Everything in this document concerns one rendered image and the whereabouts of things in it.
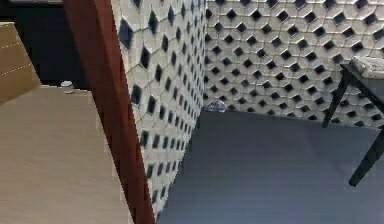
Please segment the small blue white object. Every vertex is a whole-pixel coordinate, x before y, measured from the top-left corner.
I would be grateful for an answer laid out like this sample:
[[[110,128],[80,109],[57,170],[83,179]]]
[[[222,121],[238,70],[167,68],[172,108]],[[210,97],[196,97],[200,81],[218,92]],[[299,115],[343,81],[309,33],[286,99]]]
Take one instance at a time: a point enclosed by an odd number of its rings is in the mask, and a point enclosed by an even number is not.
[[[209,111],[209,112],[225,112],[227,107],[225,105],[225,103],[219,99],[217,100],[214,100],[206,105],[203,106],[203,109],[205,111]]]

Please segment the small grey round object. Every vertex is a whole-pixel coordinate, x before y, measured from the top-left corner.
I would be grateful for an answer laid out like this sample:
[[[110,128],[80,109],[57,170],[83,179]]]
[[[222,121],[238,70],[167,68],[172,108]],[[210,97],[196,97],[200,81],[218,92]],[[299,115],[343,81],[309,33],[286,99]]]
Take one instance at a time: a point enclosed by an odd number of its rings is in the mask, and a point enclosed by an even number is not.
[[[69,80],[63,81],[61,83],[61,88],[65,94],[72,94],[75,91],[73,83]]]

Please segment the black table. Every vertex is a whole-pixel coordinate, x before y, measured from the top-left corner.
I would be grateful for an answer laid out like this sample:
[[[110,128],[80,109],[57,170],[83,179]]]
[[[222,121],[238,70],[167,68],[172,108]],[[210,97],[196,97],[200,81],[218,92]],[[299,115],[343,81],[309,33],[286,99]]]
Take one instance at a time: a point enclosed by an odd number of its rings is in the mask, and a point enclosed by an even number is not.
[[[363,96],[384,114],[384,80],[364,78],[356,66],[351,63],[341,64],[341,68],[341,80],[334,91],[329,108],[325,111],[322,127],[328,126],[349,85],[358,88]],[[356,187],[383,154],[384,126],[349,179],[349,185]]]

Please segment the pale grey flat box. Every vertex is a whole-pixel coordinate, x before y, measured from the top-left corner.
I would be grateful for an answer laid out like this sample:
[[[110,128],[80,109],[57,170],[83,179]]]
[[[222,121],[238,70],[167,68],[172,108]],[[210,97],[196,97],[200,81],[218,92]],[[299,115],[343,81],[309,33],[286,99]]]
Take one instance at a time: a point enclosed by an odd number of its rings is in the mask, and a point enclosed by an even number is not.
[[[384,59],[354,56],[351,62],[362,77],[384,79]]]

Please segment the tan wooden cabinet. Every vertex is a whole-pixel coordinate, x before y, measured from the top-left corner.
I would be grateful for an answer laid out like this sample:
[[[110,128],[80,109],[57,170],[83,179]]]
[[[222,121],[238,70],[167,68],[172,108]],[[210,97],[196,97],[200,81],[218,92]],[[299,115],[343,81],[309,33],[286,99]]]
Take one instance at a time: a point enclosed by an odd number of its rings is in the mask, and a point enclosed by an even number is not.
[[[41,85],[13,22],[0,22],[0,105]]]

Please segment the red-brown wooden door frame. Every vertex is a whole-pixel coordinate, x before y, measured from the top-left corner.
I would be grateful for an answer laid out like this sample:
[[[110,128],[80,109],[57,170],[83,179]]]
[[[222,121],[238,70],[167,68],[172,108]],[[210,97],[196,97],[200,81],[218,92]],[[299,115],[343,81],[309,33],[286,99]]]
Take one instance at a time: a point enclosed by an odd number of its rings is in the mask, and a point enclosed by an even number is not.
[[[134,224],[156,224],[111,0],[63,0]]]

